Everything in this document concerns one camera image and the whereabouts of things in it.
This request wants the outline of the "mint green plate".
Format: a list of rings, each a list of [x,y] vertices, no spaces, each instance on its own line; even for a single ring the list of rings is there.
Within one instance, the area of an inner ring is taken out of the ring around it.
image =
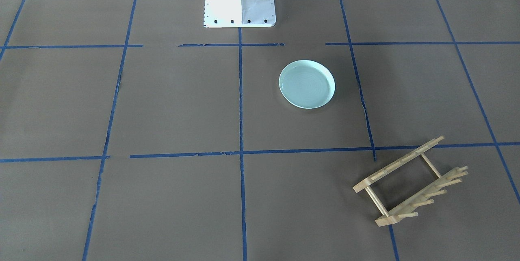
[[[336,92],[332,73],[312,60],[297,60],[286,65],[278,79],[281,95],[300,109],[317,109],[330,102]]]

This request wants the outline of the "wooden dish rack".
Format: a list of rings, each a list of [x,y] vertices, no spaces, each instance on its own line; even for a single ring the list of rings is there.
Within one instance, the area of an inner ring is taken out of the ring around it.
[[[366,192],[381,213],[375,220],[377,226],[417,217],[419,207],[433,204],[435,196],[446,194],[446,187],[461,183],[468,175],[468,166],[440,172],[427,157],[443,139],[431,139],[353,186],[356,193]]]

